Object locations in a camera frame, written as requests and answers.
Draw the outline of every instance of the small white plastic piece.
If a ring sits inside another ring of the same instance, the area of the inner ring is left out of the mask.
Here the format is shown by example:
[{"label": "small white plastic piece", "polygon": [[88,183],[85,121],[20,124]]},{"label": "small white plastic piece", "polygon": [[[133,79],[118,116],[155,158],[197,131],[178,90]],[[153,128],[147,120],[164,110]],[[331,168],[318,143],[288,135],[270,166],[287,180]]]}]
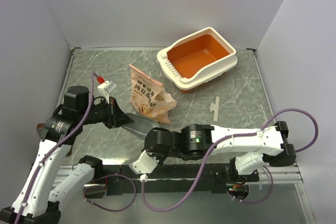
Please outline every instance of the small white plastic piece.
[{"label": "small white plastic piece", "polygon": [[74,172],[50,192],[49,201],[59,201],[58,209],[62,212],[68,202],[93,179],[94,171],[88,164],[78,164]]},{"label": "small white plastic piece", "polygon": [[262,130],[257,130],[257,136],[263,136],[264,132]]},{"label": "small white plastic piece", "polygon": [[147,174],[142,174],[140,176],[140,182],[147,182],[148,181],[148,176]]},{"label": "small white plastic piece", "polygon": [[114,81],[105,81],[98,86],[99,95],[106,98],[108,102],[112,91],[117,87],[117,84]]},{"label": "small white plastic piece", "polygon": [[149,174],[156,168],[158,163],[159,161],[155,157],[150,157],[146,151],[143,151],[138,160],[130,164],[130,168],[136,174]]},{"label": "small white plastic piece", "polygon": [[23,198],[27,191],[28,184],[31,180],[33,173],[36,170],[36,167],[38,166],[41,166],[41,169],[36,177],[36,180],[30,192],[29,198],[27,199],[27,202],[24,203],[27,205],[24,208],[22,215],[26,216],[27,214],[32,214],[33,217],[37,217],[46,212],[47,207],[48,207],[49,193],[53,186],[52,184],[54,183],[57,172],[65,156],[71,149],[71,145],[66,145],[66,144],[61,145],[48,157],[44,165],[42,165],[43,163],[40,162],[41,159],[56,144],[57,144],[56,142],[50,141],[50,140],[44,140],[40,142],[37,157],[30,171],[26,184],[23,187],[23,189],[20,191],[20,195],[17,197],[17,199],[12,204],[12,207],[14,208],[15,213],[18,213],[21,207]]},{"label": "small white plastic piece", "polygon": [[[217,42],[229,52],[229,55],[216,60],[202,69],[200,69],[194,76],[191,78],[182,78],[179,72],[174,68],[171,62],[168,60],[168,51],[172,48],[177,47],[181,44],[184,44],[188,41],[201,37],[203,35],[211,35]],[[200,31],[197,31],[193,34],[190,34],[182,39],[179,39],[171,46],[162,49],[157,53],[157,60],[161,66],[161,69],[165,76],[170,79],[179,89],[189,90],[202,83],[208,82],[222,73],[228,71],[237,65],[237,56],[236,50],[212,27],[204,28]]]},{"label": "small white plastic piece", "polygon": [[249,175],[254,172],[254,170],[261,168],[263,165],[267,165],[263,161],[263,154],[256,152],[249,152],[241,157],[236,157],[236,169],[238,175]]},{"label": "small white plastic piece", "polygon": [[[230,129],[212,125],[215,130],[211,131],[212,142],[215,143],[224,136],[232,136],[237,133],[256,133],[259,129]],[[275,126],[264,129],[262,136],[235,136],[217,145],[211,155],[226,152],[259,152],[276,156],[283,151],[281,148],[283,139]]]},{"label": "small white plastic piece", "polygon": [[210,104],[210,111],[214,112],[214,122],[218,122],[218,112],[219,112],[219,97],[216,97],[216,102]]}]

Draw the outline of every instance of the white plastic rim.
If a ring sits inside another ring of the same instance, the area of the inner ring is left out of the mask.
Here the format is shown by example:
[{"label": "white plastic rim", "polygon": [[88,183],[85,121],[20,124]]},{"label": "white plastic rim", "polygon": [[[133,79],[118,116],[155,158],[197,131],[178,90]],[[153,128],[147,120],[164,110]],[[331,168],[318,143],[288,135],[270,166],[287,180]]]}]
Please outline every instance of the white plastic rim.
[{"label": "white plastic rim", "polygon": [[[177,47],[183,43],[207,34],[211,35],[214,39],[216,39],[219,44],[229,52],[229,55],[204,66],[191,78],[183,78],[173,67],[172,63],[168,60],[167,53],[174,47]],[[238,62],[238,59],[236,57],[236,50],[212,27],[204,28],[182,39],[179,39],[171,46],[159,51],[157,53],[157,56],[157,60],[160,63],[160,67],[164,75],[181,90],[189,90],[202,83],[211,81],[212,79],[220,76],[222,73],[235,67]]]}]

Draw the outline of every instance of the gray marble floor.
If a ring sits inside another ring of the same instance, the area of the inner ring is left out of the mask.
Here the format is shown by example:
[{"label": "gray marble floor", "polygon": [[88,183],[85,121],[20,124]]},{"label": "gray marble floor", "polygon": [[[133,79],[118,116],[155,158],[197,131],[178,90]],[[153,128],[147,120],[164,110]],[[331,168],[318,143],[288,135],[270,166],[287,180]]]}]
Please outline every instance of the gray marble floor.
[{"label": "gray marble floor", "polygon": [[[235,128],[261,127],[271,116],[263,85],[250,50],[237,50],[238,64],[222,76],[202,85],[187,94],[182,94],[168,80],[156,61],[157,50],[75,50],[74,59],[66,80],[66,90],[72,85],[90,86],[92,71],[106,80],[114,80],[117,88],[113,96],[124,112],[134,112],[130,104],[131,70],[128,64],[164,83],[165,89],[177,101],[169,112],[171,125],[162,125],[169,130],[179,131],[192,123],[214,124],[209,106],[220,97],[219,126]],[[103,160],[104,164],[129,164],[140,155],[144,142],[126,130],[109,130],[103,124],[88,125],[77,137],[72,155],[64,165],[76,164],[85,155]],[[208,163],[226,163],[237,153],[211,156]],[[166,163],[183,163],[169,158]]]}]

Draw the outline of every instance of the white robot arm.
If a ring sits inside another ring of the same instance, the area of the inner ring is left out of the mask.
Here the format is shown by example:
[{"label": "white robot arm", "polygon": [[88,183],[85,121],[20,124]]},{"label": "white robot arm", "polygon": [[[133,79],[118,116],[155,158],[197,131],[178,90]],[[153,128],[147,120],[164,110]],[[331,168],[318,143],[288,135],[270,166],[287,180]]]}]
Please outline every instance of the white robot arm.
[{"label": "white robot arm", "polygon": [[[56,143],[50,140],[40,142],[39,151],[26,184],[12,205],[13,212],[18,213],[33,172],[39,165],[42,166],[41,170],[37,175],[31,193],[26,201],[27,205],[22,215],[29,216],[30,219],[33,220],[36,220],[38,217],[40,219],[44,218],[45,223],[49,223],[48,220],[51,217],[60,217],[60,212],[62,212],[68,201],[78,191],[82,190],[87,182],[91,181],[94,177],[102,176],[102,161],[86,156],[80,160],[74,172],[52,190],[57,172],[71,148],[71,145],[61,145],[50,155],[49,159],[42,164],[40,162],[42,157],[55,145]],[[51,212],[47,211],[48,208],[50,209],[57,206],[59,212],[54,211],[51,215]]]},{"label": "white robot arm", "polygon": [[[236,134],[255,133],[253,136]],[[296,155],[291,144],[287,143],[288,128],[285,122],[261,131],[260,129],[231,129],[216,125],[190,125],[181,133],[155,128],[145,140],[145,150],[130,165],[137,174],[150,174],[166,157],[183,160],[203,158],[209,147],[225,136],[230,139],[220,142],[211,155],[227,152],[246,152],[235,158],[238,175],[249,175],[264,166],[288,166],[295,161]]]}]

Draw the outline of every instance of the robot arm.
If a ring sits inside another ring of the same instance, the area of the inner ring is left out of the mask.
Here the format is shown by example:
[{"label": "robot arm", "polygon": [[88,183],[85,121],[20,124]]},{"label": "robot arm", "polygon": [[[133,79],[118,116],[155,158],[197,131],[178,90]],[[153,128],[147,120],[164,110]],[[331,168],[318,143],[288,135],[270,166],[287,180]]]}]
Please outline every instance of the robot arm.
[{"label": "robot arm", "polygon": [[[83,118],[89,104],[89,89],[84,86],[72,86],[64,95],[64,103],[44,123],[39,132],[41,142],[39,151],[28,179],[12,207],[1,210],[0,220],[13,223],[21,206],[24,204],[22,219],[27,223],[56,223],[52,220],[60,218],[60,211],[72,196],[83,188],[83,185],[93,178],[102,176],[102,161],[94,157],[84,157],[76,170],[58,187],[52,189],[57,172],[74,144],[77,135],[82,132],[79,128],[69,139],[54,150],[45,162],[42,158],[55,147]],[[115,98],[106,96],[97,104],[93,103],[85,124],[104,123],[109,128],[121,127],[132,122],[119,108]],[[36,168],[40,166],[36,179],[25,203],[24,196],[33,178]]]},{"label": "robot arm", "polygon": [[204,157],[210,146],[224,136],[239,133],[256,133],[254,136],[232,137],[219,143],[211,155],[226,152],[247,152],[231,160],[233,175],[248,175],[257,168],[288,166],[295,162],[292,144],[288,144],[288,128],[283,121],[261,131],[259,129],[230,129],[216,125],[192,124],[180,132],[154,128],[145,139],[145,150],[130,165],[137,174],[149,174],[167,157],[182,160],[198,160]]}]

